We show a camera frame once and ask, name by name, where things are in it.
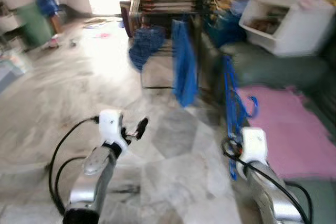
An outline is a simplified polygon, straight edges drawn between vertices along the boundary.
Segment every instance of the hanging clothes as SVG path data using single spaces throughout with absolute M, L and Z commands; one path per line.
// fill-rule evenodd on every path
M 134 44 L 129 50 L 129 56 L 140 72 L 149 57 L 163 45 L 164 39 L 164 28 L 161 26 L 139 28 L 135 31 Z
M 192 104 L 198 92 L 196 55 L 188 35 L 187 23 L 173 20 L 174 93 L 180 105 Z

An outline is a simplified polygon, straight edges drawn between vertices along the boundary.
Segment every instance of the black cable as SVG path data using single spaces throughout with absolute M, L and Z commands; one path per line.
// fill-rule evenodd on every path
M 53 190 L 53 185 L 52 185 L 53 184 L 52 171 L 53 171 L 53 168 L 54 168 L 56 155 L 57 155 L 57 152 L 58 152 L 59 148 L 61 147 L 61 145 L 65 141 L 65 139 L 75 130 L 75 128 L 80 126 L 82 123 L 85 123 L 85 122 L 90 121 L 90 120 L 93 120 L 97 123 L 99 121 L 99 117 L 94 116 L 94 117 L 91 117 L 91 118 L 84 119 L 84 120 L 80 121 L 79 123 L 77 123 L 74 127 L 72 127 L 71 130 L 68 131 L 67 134 L 65 134 L 65 136 L 61 139 L 61 141 L 56 146 L 56 149 L 55 149 L 55 151 L 52 155 L 53 157 L 51 158 L 51 161 L 50 161 L 49 178 L 48 178 L 49 193 L 50 193 L 51 199 L 53 200 L 55 206 L 57 207 L 57 210 L 59 211 L 59 213 L 61 215 L 64 215 L 64 205 L 62 204 L 60 198 L 58 198 L 57 195 L 55 194 L 55 192 Z
M 251 170 L 254 170 L 255 172 L 259 173 L 261 176 L 265 177 L 266 179 L 268 179 L 269 181 L 271 181 L 276 187 L 279 188 L 279 190 L 281 190 L 294 204 L 295 208 L 297 209 L 297 211 L 300 213 L 300 216 L 304 222 L 304 224 L 312 224 L 310 222 L 310 220 L 308 220 L 306 213 L 304 212 L 303 208 L 300 206 L 300 204 L 295 200 L 295 198 L 289 193 L 289 191 L 287 191 L 282 185 L 280 185 L 279 183 L 277 183 L 274 179 L 272 179 L 270 176 L 268 176 L 267 174 L 263 173 L 262 171 L 260 171 L 259 169 L 253 167 L 253 165 L 251 163 L 245 163 L 244 161 L 240 160 L 238 157 L 234 156 L 234 155 L 230 155 L 226 150 L 225 150 L 225 144 L 227 143 L 227 141 L 223 142 L 222 144 L 222 151 L 223 154 L 229 158 L 231 158 L 232 160 L 241 163 L 242 165 L 244 165 L 245 167 L 250 168 Z
M 63 171 L 63 169 L 66 167 L 67 164 L 69 164 L 71 161 L 75 161 L 75 160 L 79 160 L 79 159 L 85 159 L 86 157 L 73 157 L 73 158 L 70 158 L 68 160 L 66 160 L 62 166 L 60 167 L 60 169 L 58 170 L 57 172 L 57 175 L 56 175 L 56 179 L 55 179 L 55 196 L 56 198 L 58 199 L 59 203 L 60 203 L 60 210 L 62 211 L 62 215 L 64 215 L 65 213 L 65 206 L 62 202 L 62 199 L 61 199 L 61 196 L 59 194 L 59 190 L 58 190 L 58 183 L 59 183 L 59 178 L 61 176 L 61 173 Z
M 310 220 L 310 223 L 312 224 L 313 223 L 313 215 L 314 215 L 314 210 L 313 210 L 313 203 L 312 203 L 312 200 L 310 198 L 310 195 L 309 193 L 307 192 L 307 190 L 302 187 L 301 185 L 295 183 L 295 182 L 292 182 L 292 181 L 285 181 L 285 184 L 287 186 L 291 186 L 291 187 L 296 187 L 298 189 L 300 189 L 304 195 L 306 196 L 307 198 L 307 203 L 308 203 L 308 216 L 309 216 L 309 220 Z

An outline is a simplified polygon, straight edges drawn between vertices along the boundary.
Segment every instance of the metal rack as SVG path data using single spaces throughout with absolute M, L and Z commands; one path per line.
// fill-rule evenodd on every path
M 216 0 L 131 0 L 130 19 L 131 26 L 140 27 L 142 20 L 147 19 L 149 23 L 161 25 L 166 29 L 166 38 L 171 36 L 171 21 L 181 18 L 198 18 L 200 27 L 197 31 L 195 46 L 197 56 L 197 84 L 199 85 L 200 76 L 200 56 L 201 56 L 201 34 L 203 16 L 209 14 L 210 6 L 216 5 Z M 172 56 L 173 48 L 163 45 L 159 49 L 156 57 Z M 166 86 L 145 86 L 143 83 L 142 72 L 140 73 L 141 87 L 144 89 L 172 89 Z

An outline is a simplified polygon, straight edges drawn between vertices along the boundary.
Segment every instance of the marble floor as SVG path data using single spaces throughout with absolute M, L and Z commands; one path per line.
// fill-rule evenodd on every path
M 32 70 L 0 95 L 0 223 L 61 223 L 45 166 L 76 122 L 106 108 L 122 109 L 128 129 L 145 115 L 150 122 L 118 160 L 100 223 L 261 223 L 244 182 L 229 179 L 218 111 L 201 99 L 182 109 L 171 90 L 142 90 L 118 23 L 83 29 L 81 22 L 67 28 L 59 49 L 31 52 Z M 170 58 L 150 59 L 147 85 L 172 79 Z M 84 124 L 60 149 L 56 168 L 98 143 L 98 127 Z M 63 173 L 64 201 L 79 169 L 73 162 Z

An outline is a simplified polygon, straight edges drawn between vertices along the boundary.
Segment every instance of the white plastic crate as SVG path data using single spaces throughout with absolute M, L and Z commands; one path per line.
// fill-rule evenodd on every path
M 266 17 L 274 6 L 289 10 L 274 34 L 248 27 L 254 18 Z M 328 31 L 334 8 L 304 10 L 296 0 L 250 0 L 239 25 L 246 30 L 247 39 L 280 57 L 311 55 L 318 50 L 321 39 Z

